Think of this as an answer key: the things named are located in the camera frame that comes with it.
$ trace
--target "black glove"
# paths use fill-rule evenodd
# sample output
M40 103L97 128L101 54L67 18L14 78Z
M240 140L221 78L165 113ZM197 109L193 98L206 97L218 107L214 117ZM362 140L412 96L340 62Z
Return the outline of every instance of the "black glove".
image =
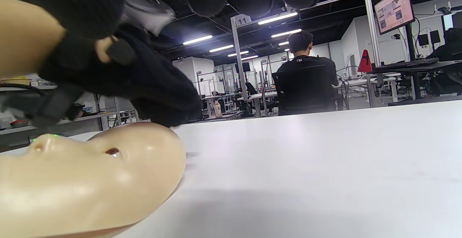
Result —
M202 101L191 81L149 48L147 34L126 24L115 35L134 50L136 57L130 64L105 64L92 52L84 68L47 62L40 77L58 85L76 84L88 92L129 99L140 118L167 127L186 123L201 113Z

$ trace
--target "fluorescent light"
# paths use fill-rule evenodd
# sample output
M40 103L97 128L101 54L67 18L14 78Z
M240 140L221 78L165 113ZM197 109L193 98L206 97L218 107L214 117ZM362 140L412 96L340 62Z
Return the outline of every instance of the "fluorescent light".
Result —
M295 30L295 31L286 31L286 32L279 33L279 34L274 34L273 36L271 36L271 38L276 38L276 37L279 37L279 36L292 34L292 33L296 33L296 32L301 32L301 31L302 31L302 29L298 29L298 30Z
M215 51L219 51L219 50L222 50L222 49L229 49L229 48L232 48L232 47L234 47L234 45L228 45L228 46L224 46L224 47L217 48L217 49L211 49L210 52L215 52Z
M257 58L258 55L255 55L255 56L252 56L252 57L247 57L247 58L244 58L244 59L241 59L241 61L244 61L244 60L247 60L247 59L253 59L253 58Z
M207 40L207 39L210 39L212 38L213 36L209 35L209 36L205 36L205 37L202 37L202 38L199 38L199 39L195 39L195 40L190 40L190 41L187 41L187 42L183 42L184 45L188 45L188 44L191 44L191 43L196 43L196 42L200 42L200 41L203 41L203 40Z
M263 25L263 24L267 24L267 23L270 23L270 22L273 22L273 21L289 18L289 17L295 16L295 15L298 15L298 13L289 13L289 14L286 14L286 15L274 17L274 18L271 18L271 19L268 19L268 20L261 21L258 24Z
M249 53L249 51L246 50L246 51L241 52L241 54L246 54L246 53ZM233 56L237 56L237 54L234 53L234 54L229 54L229 55L228 55L228 57L233 57Z

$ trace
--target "bowl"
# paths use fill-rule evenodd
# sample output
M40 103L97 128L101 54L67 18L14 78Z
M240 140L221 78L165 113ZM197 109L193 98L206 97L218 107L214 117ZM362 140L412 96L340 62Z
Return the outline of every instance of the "bowl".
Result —
M10 123L12 128L24 127L24 126L27 126L27 124L28 124L28 120L16 120Z

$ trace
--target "monitor stand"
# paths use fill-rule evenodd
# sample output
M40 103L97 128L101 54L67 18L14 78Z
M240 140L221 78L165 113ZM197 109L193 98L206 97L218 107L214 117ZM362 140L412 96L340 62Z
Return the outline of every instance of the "monitor stand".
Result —
M406 38L407 38L407 49L409 50L409 58L411 61L416 60L415 49L414 49L414 37L412 36L412 26L411 24L406 25ZM414 92L414 99L422 98L420 96L420 85L419 85L419 73L412 73L412 89Z

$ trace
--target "black shirt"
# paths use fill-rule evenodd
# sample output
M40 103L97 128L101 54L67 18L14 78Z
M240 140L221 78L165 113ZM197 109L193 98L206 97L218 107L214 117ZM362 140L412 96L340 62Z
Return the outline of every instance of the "black shirt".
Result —
M439 58L442 62L462 60L462 41L439 46L427 56L427 59L430 58Z
M297 62L297 59L303 59L303 62ZM338 85L339 80L337 79L337 71L335 69L335 63L325 57L309 57L300 55L292 59L290 62L282 64L277 72L294 71L297 69L303 69L305 67L312 67L317 65L326 66L327 77L331 85Z

